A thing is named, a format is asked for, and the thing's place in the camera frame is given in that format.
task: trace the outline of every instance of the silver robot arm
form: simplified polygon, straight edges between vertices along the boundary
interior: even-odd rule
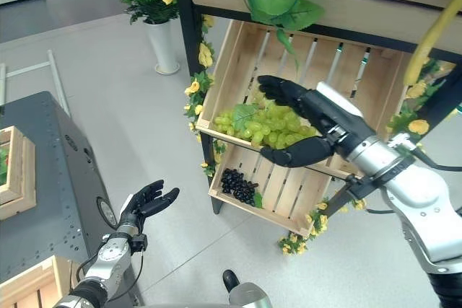
[[[267,159],[287,167],[313,164],[334,151],[355,164],[365,176],[351,175],[323,212],[327,217],[352,198],[381,189],[385,202],[397,213],[406,240],[444,308],[462,307],[462,218],[450,204],[448,186],[436,172],[418,167],[414,156],[439,170],[461,167],[436,165],[399,134],[389,144],[381,141],[347,99],[324,83],[305,89],[274,76],[260,76],[260,90],[278,105],[290,106],[307,118],[322,136],[307,138],[275,150],[263,147]],[[407,149],[409,155],[396,150]]]
[[[84,279],[54,308],[102,308],[114,297],[123,273],[130,267],[131,256],[147,248],[147,237],[142,234],[145,219],[166,209],[180,192],[174,188],[162,195],[162,188],[160,180],[129,196],[117,231],[103,237],[96,261]]]

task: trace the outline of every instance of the gray metal panel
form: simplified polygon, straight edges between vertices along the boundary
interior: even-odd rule
[[[0,282],[52,255],[82,263],[112,231],[96,206],[96,197],[107,194],[90,144],[51,94],[6,104],[1,127],[12,125],[35,144],[37,206],[0,221]],[[126,275],[131,283],[133,271]],[[125,295],[106,306],[132,304]]]

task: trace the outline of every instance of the yellow pipe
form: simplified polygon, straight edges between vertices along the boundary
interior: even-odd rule
[[[449,25],[461,8],[462,0],[451,0],[448,7],[441,12],[435,23],[433,23],[431,28],[428,29],[421,43],[414,51],[414,54],[409,61],[409,65],[406,68],[406,72],[404,73],[405,85],[409,86],[417,82],[422,66],[424,65],[430,51],[440,38],[443,30]]]

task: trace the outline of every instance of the bunch of grapes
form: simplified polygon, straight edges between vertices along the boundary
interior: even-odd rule
[[[225,169],[222,177],[223,193],[233,194],[240,202],[247,203],[255,207],[255,188],[258,183],[244,180],[244,174],[236,169]]]
[[[275,149],[286,148],[316,134],[316,129],[303,126],[301,118],[288,106],[278,106],[268,100],[257,105],[256,111],[245,119],[240,129],[235,128],[234,110],[220,113],[214,119],[214,129],[250,141],[254,147],[267,145]]]

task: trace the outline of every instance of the wooden box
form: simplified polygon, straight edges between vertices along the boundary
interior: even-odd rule
[[[51,256],[17,276],[0,284],[0,308],[52,308],[69,293],[72,264],[64,258]]]
[[[250,142],[213,130],[213,119],[238,103],[252,103],[258,88],[256,77],[272,74],[306,88],[328,80],[363,112],[380,136],[386,137],[385,126],[400,109],[406,91],[401,78],[409,54],[303,32],[293,33],[292,45],[297,51],[298,70],[272,28],[232,21],[214,71],[215,84],[204,100],[197,128],[238,145],[228,146],[210,195],[306,235],[310,226],[304,222],[305,214],[321,200],[331,176],[346,177],[356,173],[355,168],[338,156],[310,166],[315,171],[275,166],[255,152]],[[226,167],[244,172],[246,179],[259,184],[264,210],[221,192],[221,173]]]
[[[0,220],[35,206],[35,145],[16,127],[0,130],[7,150],[6,183],[0,186]]]

